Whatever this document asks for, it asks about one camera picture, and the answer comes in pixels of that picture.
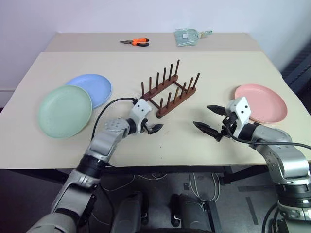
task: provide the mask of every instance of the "gray floor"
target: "gray floor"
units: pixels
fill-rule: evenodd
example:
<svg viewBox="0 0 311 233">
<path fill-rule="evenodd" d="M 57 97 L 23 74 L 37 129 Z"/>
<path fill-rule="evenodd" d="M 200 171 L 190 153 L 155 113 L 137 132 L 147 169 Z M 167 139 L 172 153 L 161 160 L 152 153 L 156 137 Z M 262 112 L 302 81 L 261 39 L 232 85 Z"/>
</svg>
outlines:
<svg viewBox="0 0 311 233">
<path fill-rule="evenodd" d="M 202 198 L 209 199 L 214 192 L 210 173 L 196 173 L 198 189 Z M 107 189 L 121 186 L 133 176 L 109 176 L 102 178 Z M 184 183 L 189 183 L 188 173 L 169 174 L 162 180 L 148 181 L 140 177 L 127 187 L 110 192 L 117 209 L 118 203 L 135 190 L 149 195 L 149 224 L 146 228 L 172 227 L 168 203 L 171 194 L 186 193 Z M 61 185 L 39 180 L 7 170 L 0 170 L 0 232 L 25 232 L 50 210 L 50 205 Z M 109 222 L 110 209 L 100 190 L 96 190 L 98 200 L 93 213 L 104 222 Z M 276 194 L 268 173 L 221 186 L 217 208 L 225 233 L 260 232 L 263 217 L 270 206 L 276 202 Z M 108 227 L 93 217 L 90 218 L 90 232 L 105 233 Z M 87 227 L 80 232 L 88 232 Z"/>
</svg>

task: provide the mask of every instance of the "orange handle pliers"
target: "orange handle pliers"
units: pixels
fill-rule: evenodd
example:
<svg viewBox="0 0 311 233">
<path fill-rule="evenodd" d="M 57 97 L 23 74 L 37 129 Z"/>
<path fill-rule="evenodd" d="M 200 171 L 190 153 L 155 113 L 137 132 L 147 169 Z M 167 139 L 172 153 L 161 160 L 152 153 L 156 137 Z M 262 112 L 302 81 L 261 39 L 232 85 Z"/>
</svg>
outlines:
<svg viewBox="0 0 311 233">
<path fill-rule="evenodd" d="M 147 43 L 148 41 L 149 41 L 148 38 L 138 38 L 138 39 L 133 39 L 133 40 L 123 40 L 123 41 L 120 41 L 120 43 L 146 47 L 146 46 L 149 46 L 149 43 Z"/>
</svg>

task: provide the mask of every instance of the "plate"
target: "plate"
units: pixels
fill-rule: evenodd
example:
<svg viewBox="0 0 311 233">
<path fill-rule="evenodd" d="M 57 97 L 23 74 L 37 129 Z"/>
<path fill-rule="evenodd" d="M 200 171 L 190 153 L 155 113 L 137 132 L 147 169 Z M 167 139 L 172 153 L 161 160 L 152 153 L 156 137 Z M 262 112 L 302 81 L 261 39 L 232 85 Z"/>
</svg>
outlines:
<svg viewBox="0 0 311 233">
<path fill-rule="evenodd" d="M 93 108 L 105 103 L 112 91 L 110 81 L 99 74 L 83 74 L 71 79 L 66 85 L 78 86 L 85 90 L 91 97 Z"/>
<path fill-rule="evenodd" d="M 285 119 L 284 100 L 268 87 L 246 84 L 238 87 L 235 98 L 245 96 L 252 111 L 250 118 L 259 123 L 277 123 Z"/>
<path fill-rule="evenodd" d="M 62 86 L 42 101 L 37 121 L 40 129 L 53 138 L 67 138 L 81 131 L 92 114 L 92 102 L 77 86 Z"/>
</svg>

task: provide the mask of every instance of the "green plate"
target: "green plate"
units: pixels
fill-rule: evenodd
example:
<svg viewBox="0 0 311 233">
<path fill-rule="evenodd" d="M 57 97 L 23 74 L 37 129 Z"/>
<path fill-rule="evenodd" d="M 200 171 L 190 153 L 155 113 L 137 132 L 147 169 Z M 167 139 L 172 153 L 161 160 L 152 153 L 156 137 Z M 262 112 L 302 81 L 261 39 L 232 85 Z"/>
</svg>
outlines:
<svg viewBox="0 0 311 233">
<path fill-rule="evenodd" d="M 71 137 L 81 131 L 92 114 L 88 93 L 77 86 L 62 86 L 42 101 L 37 120 L 40 129 L 54 138 Z"/>
</svg>

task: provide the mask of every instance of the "blue plate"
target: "blue plate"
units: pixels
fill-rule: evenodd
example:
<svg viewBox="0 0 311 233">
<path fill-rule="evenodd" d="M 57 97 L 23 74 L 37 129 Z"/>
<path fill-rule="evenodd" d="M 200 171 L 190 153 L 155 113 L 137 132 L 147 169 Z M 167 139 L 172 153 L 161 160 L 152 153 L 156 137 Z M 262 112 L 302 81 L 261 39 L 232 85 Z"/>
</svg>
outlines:
<svg viewBox="0 0 311 233">
<path fill-rule="evenodd" d="M 85 90 L 91 97 L 93 108 L 105 103 L 112 91 L 110 81 L 99 74 L 83 74 L 71 79 L 66 85 L 78 86 Z"/>
</svg>

